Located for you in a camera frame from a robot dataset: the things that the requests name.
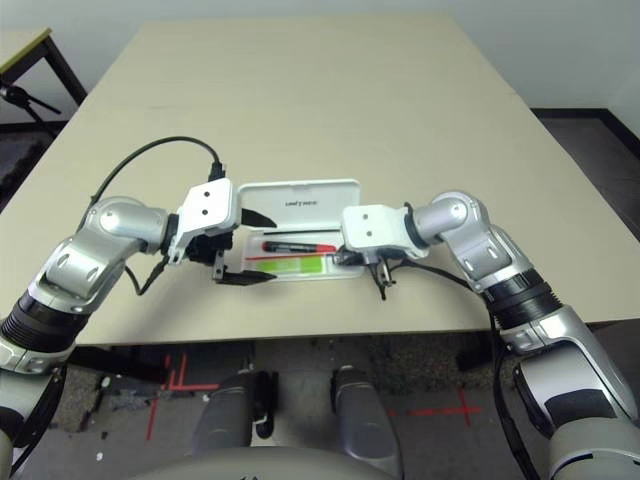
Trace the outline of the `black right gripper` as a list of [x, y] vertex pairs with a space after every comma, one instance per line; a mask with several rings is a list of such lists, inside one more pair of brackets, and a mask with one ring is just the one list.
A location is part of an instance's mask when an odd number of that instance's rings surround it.
[[392, 248], [354, 251], [340, 247], [332, 254], [334, 265], [370, 265], [370, 274], [382, 300], [387, 298], [386, 290], [394, 285], [386, 260], [399, 259], [400, 251]]

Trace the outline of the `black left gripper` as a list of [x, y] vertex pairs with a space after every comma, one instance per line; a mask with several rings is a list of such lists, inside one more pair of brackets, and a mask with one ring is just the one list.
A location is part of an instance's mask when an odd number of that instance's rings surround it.
[[[277, 224], [269, 217], [254, 210], [241, 210], [241, 224], [256, 228], [276, 228]], [[229, 272], [224, 262], [224, 254], [233, 248], [233, 234], [231, 232], [217, 235], [198, 235], [188, 245], [188, 259], [191, 262], [213, 265], [212, 279], [219, 285], [251, 286], [275, 279], [270, 273], [243, 270]]]

